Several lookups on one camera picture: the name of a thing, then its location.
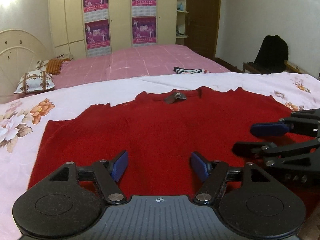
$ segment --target blue gripper pad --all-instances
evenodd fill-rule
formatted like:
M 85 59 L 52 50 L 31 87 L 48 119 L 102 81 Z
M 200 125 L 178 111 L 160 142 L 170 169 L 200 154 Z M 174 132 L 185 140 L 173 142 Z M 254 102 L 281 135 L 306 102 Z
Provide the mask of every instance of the blue gripper pad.
M 128 152 L 124 152 L 121 157 L 113 164 L 111 177 L 115 182 L 119 182 L 122 174 L 128 166 L 129 156 Z
M 203 162 L 195 153 L 191 153 L 191 167 L 196 172 L 202 183 L 209 177 L 206 163 Z
M 284 122 L 256 123 L 250 128 L 250 133 L 256 137 L 282 136 L 287 132 L 290 128 Z

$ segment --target pink bed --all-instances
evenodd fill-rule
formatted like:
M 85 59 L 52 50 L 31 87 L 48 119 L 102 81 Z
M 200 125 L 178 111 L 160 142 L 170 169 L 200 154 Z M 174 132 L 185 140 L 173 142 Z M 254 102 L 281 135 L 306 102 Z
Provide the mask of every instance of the pink bed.
M 53 82 L 55 89 L 60 89 L 114 79 L 170 75 L 174 74 L 174 67 L 230 72 L 185 46 L 154 45 L 64 63 L 60 75 L 53 76 Z

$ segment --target white headboard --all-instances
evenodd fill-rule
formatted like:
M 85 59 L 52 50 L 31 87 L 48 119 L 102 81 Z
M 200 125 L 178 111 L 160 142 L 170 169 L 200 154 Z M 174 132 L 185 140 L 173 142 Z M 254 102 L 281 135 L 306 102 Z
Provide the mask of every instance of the white headboard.
M 15 29 L 0 32 L 0 103 L 14 99 L 21 76 L 49 56 L 41 41 L 30 33 Z

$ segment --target pillow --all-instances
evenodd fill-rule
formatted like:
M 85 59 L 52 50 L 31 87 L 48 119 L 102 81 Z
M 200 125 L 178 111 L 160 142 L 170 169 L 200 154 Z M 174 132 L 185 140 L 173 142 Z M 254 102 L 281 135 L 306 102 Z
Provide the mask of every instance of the pillow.
M 47 73 L 52 75 L 59 75 L 61 65 L 64 61 L 69 61 L 69 59 L 65 58 L 45 60 L 42 61 L 40 65 L 37 65 L 36 69 L 46 71 Z
M 29 93 L 32 91 L 46 91 L 54 87 L 51 75 L 43 70 L 34 70 L 25 73 L 19 81 L 14 94 Z
M 42 63 L 42 60 L 39 60 L 37 62 L 36 69 L 40 69 L 41 68 L 41 63 Z

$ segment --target wall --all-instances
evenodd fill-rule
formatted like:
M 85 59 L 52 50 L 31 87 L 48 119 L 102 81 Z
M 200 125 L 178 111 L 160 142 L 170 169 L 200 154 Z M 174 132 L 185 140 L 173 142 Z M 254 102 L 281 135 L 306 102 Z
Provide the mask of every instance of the wall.
M 0 0 L 0 31 L 7 29 L 31 33 L 53 56 L 48 0 Z
M 255 60 L 266 35 L 279 35 L 289 61 L 318 76 L 320 0 L 221 0 L 216 57 L 242 69 Z

